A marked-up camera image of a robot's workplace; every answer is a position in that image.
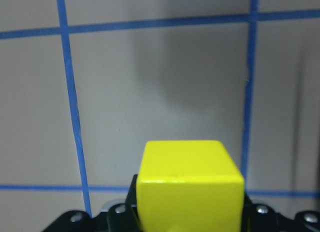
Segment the cube front face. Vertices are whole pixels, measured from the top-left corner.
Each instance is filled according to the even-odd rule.
[[[214,140],[148,142],[137,183],[146,232],[239,232],[244,179]]]

